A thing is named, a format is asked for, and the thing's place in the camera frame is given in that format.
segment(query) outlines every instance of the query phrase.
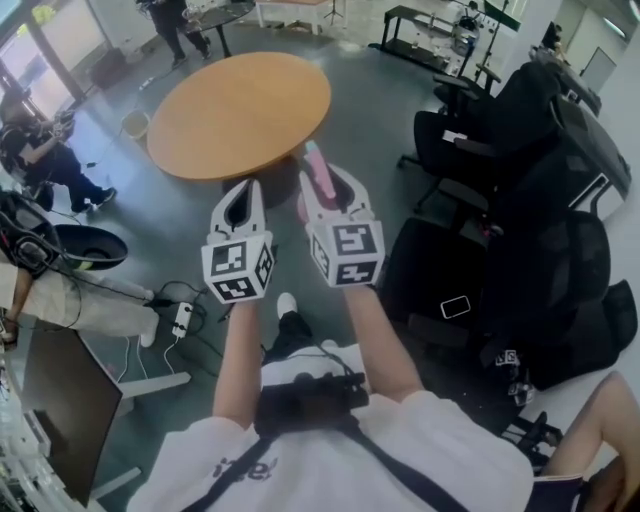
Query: person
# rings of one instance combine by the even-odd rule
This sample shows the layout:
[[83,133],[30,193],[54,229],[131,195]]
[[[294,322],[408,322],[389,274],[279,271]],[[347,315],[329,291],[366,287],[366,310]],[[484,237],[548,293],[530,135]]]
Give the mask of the person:
[[[617,512],[640,501],[640,409],[619,375],[598,387],[551,458],[545,478],[534,484],[529,461],[513,444],[424,389],[373,290],[346,288],[344,297],[357,345],[314,345],[295,299],[283,294],[277,304],[280,333],[262,362],[258,303],[236,304],[212,417],[166,436],[128,510],[434,510],[361,446],[331,430],[282,435],[243,474],[233,474],[219,503],[194,505],[256,443],[252,425],[261,386],[293,382],[301,373],[339,375],[343,364],[366,373],[370,403],[353,411],[361,429],[453,496],[463,507],[455,510],[570,512],[581,475],[603,442],[621,457],[596,478],[585,512],[604,512],[613,503]],[[326,353],[332,358],[323,357]]]
[[96,276],[91,272],[47,270],[38,279],[9,263],[0,251],[0,308],[2,342],[5,350],[15,348],[19,316],[28,314],[79,331],[106,336],[140,336],[150,347],[160,321],[158,313],[145,304],[154,293],[141,286]]
[[542,46],[568,64],[567,56],[562,49],[562,27],[557,23],[549,23],[549,27],[542,38]]
[[2,163],[5,170],[23,184],[37,187],[50,181],[66,186],[74,213],[88,212],[91,204],[99,207],[115,197],[114,188],[102,189],[82,173],[75,153],[64,144],[72,123],[62,134],[52,133],[53,122],[38,121],[24,107],[22,95],[16,92],[7,92],[2,98],[0,120],[3,123]]
[[178,30],[182,31],[189,42],[195,46],[203,60],[211,57],[211,42],[208,38],[200,32],[184,32],[187,20],[182,13],[187,8],[186,0],[136,0],[136,3],[148,9],[158,35],[167,42],[173,52],[174,68],[187,59],[178,39]]

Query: orange table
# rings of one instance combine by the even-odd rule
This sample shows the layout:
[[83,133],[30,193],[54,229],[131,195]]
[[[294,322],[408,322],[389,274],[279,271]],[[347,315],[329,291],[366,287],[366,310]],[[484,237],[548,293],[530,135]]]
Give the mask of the orange table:
[[[311,137],[331,103],[324,73],[285,53],[248,53],[207,66],[156,112],[148,150],[190,180],[228,180],[278,163]],[[259,173],[268,179],[271,170]]]

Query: power strip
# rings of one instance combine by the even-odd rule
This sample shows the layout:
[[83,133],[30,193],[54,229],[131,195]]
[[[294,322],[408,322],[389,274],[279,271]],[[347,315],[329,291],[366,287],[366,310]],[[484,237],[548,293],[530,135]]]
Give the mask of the power strip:
[[176,315],[176,325],[174,325],[173,330],[171,331],[174,336],[184,338],[187,335],[187,329],[189,328],[192,312],[193,306],[191,304],[188,302],[180,303],[178,314]]

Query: bucket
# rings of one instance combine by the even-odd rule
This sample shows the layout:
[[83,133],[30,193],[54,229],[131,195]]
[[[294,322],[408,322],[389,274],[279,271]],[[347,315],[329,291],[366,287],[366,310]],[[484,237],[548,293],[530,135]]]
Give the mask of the bucket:
[[122,130],[135,141],[145,152],[147,151],[147,132],[149,116],[142,110],[129,112],[122,120]]

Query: black harness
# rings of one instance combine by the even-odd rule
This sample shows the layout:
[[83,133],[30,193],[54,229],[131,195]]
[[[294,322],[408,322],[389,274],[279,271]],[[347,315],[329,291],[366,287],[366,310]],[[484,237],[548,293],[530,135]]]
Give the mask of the black harness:
[[[354,402],[362,405],[363,389],[356,384],[363,382],[363,374],[345,377],[326,376],[322,379],[307,379],[304,383],[294,382],[280,386],[265,386],[260,396],[255,428],[260,439],[241,455],[216,480],[209,492],[182,512],[205,512],[250,470],[253,464],[267,453],[271,445],[282,434],[294,431],[317,430],[304,422],[305,404],[313,403],[314,423],[325,430],[336,430],[359,444],[378,460],[402,485],[437,512],[468,512],[453,496],[429,477],[391,457],[369,439],[351,415],[350,406]],[[322,417],[317,416],[322,409]],[[277,419],[274,411],[280,414]]]

